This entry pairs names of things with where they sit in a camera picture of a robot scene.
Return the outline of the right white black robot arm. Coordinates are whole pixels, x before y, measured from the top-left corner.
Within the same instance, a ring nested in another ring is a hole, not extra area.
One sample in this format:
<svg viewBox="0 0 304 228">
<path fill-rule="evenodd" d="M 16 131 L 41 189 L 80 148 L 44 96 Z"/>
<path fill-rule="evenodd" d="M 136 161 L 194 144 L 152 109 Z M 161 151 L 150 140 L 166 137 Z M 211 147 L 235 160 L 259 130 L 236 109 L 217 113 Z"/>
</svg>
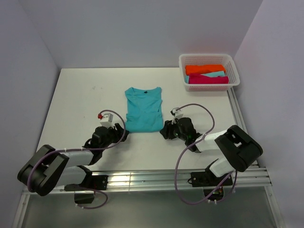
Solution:
<svg viewBox="0 0 304 228">
<path fill-rule="evenodd" d="M 263 154 L 262 147 L 237 125 L 221 132 L 202 134 L 196 131 L 190 118 L 183 117 L 166 121 L 160 134 L 165 140 L 178 138 L 184 141 L 185 150 L 191 152 L 222 152 L 223 157 L 205 169 L 206 181 L 210 185 L 218 184 L 223 176 L 233 171 L 244 172 Z"/>
</svg>

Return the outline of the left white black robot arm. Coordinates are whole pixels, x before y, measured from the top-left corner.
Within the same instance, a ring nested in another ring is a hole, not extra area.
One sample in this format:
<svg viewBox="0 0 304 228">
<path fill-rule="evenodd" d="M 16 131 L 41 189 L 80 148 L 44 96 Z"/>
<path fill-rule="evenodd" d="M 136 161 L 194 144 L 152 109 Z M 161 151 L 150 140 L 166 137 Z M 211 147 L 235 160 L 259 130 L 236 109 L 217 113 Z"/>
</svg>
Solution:
<svg viewBox="0 0 304 228">
<path fill-rule="evenodd" d="M 30 192 L 46 196 L 57 186 L 73 185 L 82 190 L 92 186 L 92 171 L 106 149 L 127 139 L 129 131 L 115 123 L 113 127 L 99 126 L 83 148 L 56 150 L 45 144 L 30 158 L 17 174 L 17 179 Z"/>
</svg>

